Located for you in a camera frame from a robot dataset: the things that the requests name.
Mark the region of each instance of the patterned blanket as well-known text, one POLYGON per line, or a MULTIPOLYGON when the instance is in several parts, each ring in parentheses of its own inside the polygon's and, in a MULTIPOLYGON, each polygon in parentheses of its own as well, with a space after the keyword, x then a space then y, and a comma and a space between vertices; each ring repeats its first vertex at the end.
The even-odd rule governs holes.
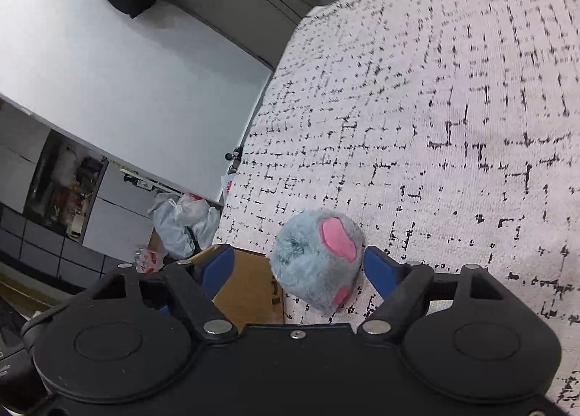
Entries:
MULTIPOLYGON (((245 145, 216 241, 268 254, 304 208, 397 260, 479 263, 558 333, 549 397, 580 415, 579 0, 338 0, 299 25, 245 145)), ((332 316, 358 325, 363 274, 332 316)))

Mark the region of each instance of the white table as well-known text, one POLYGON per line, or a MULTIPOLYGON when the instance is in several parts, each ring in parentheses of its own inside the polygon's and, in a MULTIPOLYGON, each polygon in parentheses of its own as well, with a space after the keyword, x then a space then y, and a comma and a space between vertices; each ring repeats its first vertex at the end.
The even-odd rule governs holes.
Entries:
POLYGON ((219 201, 270 70, 165 2, 0 0, 0 97, 109 158, 219 201))

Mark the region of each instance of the plastic bag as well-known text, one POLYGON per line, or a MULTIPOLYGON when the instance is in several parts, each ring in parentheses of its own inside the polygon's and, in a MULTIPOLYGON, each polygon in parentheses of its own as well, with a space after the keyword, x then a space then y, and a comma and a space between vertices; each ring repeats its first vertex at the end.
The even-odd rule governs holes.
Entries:
POLYGON ((159 271, 163 267, 163 256, 149 248, 139 248, 135 251, 135 267, 137 268, 137 272, 150 274, 159 271))
POLYGON ((214 243, 214 236, 219 227, 219 219, 218 209, 211 207, 207 216, 191 228, 200 248, 208 248, 214 243))
POLYGON ((221 190, 223 191, 224 204, 225 200, 227 200, 227 196, 230 194, 230 189, 232 184, 234 183, 235 178, 236 174, 227 174, 225 176, 221 176, 221 190))
POLYGON ((190 194, 181 197, 159 193, 149 210, 155 231, 163 246, 176 259, 193 256, 195 241, 201 249, 212 245, 218 230, 220 213, 205 200, 197 200, 190 194))
POLYGON ((174 208, 176 222, 183 226, 191 226, 208 216, 210 204, 194 194, 183 194, 174 208))

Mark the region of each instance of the blue gripper pad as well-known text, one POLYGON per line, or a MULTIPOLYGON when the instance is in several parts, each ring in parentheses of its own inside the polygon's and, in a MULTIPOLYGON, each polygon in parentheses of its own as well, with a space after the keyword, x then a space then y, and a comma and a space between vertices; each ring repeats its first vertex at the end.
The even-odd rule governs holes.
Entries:
POLYGON ((212 300, 230 278, 235 261, 234 248, 229 246, 202 269, 199 286, 212 300))
POLYGON ((366 248, 362 256, 364 273, 383 299, 387 298, 398 286, 396 269, 389 265, 385 258, 377 254, 374 247, 366 248))

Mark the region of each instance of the fluffy toy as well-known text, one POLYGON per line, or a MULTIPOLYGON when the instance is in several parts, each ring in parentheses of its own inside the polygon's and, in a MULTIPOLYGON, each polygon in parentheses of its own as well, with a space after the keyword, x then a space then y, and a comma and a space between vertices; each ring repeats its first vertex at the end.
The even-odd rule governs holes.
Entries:
POLYGON ((349 296, 359 272, 364 236, 341 213, 304 210, 280 229, 270 258, 284 291, 324 313, 349 296))

